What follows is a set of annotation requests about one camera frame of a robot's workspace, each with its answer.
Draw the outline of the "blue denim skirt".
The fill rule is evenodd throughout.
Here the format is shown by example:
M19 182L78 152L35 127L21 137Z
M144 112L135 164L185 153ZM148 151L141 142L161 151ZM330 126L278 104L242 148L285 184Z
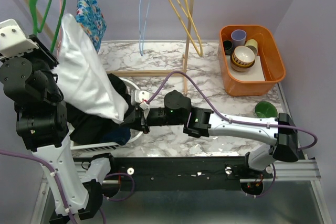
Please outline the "blue denim skirt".
M131 132L129 128L119 128L112 132L105 134L100 143L117 143L118 145L125 145L131 138Z

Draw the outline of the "white cloth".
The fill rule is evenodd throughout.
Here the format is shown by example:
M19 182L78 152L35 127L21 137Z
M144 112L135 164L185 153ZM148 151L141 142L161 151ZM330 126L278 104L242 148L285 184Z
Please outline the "white cloth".
M57 86L64 100L86 114L121 124L129 108L112 86L89 36L71 14L61 20Z

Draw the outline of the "black pleated skirt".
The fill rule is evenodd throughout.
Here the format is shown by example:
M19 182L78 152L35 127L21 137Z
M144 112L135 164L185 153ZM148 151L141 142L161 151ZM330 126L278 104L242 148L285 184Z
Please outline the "black pleated skirt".
M69 103L66 104L66 108L68 123L74 127L70 139L77 144L98 144L105 134L123 128L112 120L86 114Z

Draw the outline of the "floral blue garment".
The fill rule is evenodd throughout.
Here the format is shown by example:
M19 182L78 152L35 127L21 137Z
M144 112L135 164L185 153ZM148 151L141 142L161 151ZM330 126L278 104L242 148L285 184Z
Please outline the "floral blue garment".
M77 0L75 19L99 52L107 24L97 0Z

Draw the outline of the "green hanger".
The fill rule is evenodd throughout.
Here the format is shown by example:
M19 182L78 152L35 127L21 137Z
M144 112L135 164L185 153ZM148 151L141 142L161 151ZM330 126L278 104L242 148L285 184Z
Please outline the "green hanger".
M38 9L37 9L37 2L39 0L29 0L29 10L30 10L30 14L32 16L32 21L33 21L33 34L37 36L37 34L40 34L43 31L43 28L46 24L46 19L48 17L48 13L50 11L50 7L51 7L51 3L53 0L48 0L48 4L45 10L45 13L42 17L42 21L40 23L38 23ZM55 49L55 45L57 42L57 38L58 38L58 33L60 30L60 26L61 26L61 20L62 17L64 15L64 11L65 11L65 7L66 7L66 0L62 1L61 4L61 10L60 10L60 14L58 16L58 22L57 22L57 26L56 26L56 31L55 34L52 36L52 41L51 41L51 46L50 46L50 52L54 52Z

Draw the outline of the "light blue wire hanger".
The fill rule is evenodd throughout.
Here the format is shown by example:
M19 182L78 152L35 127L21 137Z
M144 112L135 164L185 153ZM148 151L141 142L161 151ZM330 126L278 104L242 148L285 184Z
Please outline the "light blue wire hanger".
M139 29L139 53L144 55L145 33L148 22L151 0L139 0L138 29Z

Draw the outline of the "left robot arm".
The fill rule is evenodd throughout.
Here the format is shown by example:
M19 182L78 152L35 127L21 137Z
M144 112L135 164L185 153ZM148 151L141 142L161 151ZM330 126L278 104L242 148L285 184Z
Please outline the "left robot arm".
M1 83L14 102L16 132L50 184L55 201L50 223L76 223L75 215L80 220L92 218L102 205L103 180L116 175L113 157L109 153L92 157L84 177L79 177L70 150L64 96L52 72L58 61L37 36L25 37L24 42L13 54L1 52Z

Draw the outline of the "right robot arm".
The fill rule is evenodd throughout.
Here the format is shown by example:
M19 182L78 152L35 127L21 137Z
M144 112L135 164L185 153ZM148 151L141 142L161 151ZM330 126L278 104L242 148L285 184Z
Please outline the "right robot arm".
M190 98L173 90L165 95L164 106L137 105L122 126L148 134L152 126L183 126L188 136L232 136L259 141L262 146L245 155L242 173L249 178L275 161L293 163L299 159L298 133L292 118L279 113L275 118L248 118L216 113L193 106Z

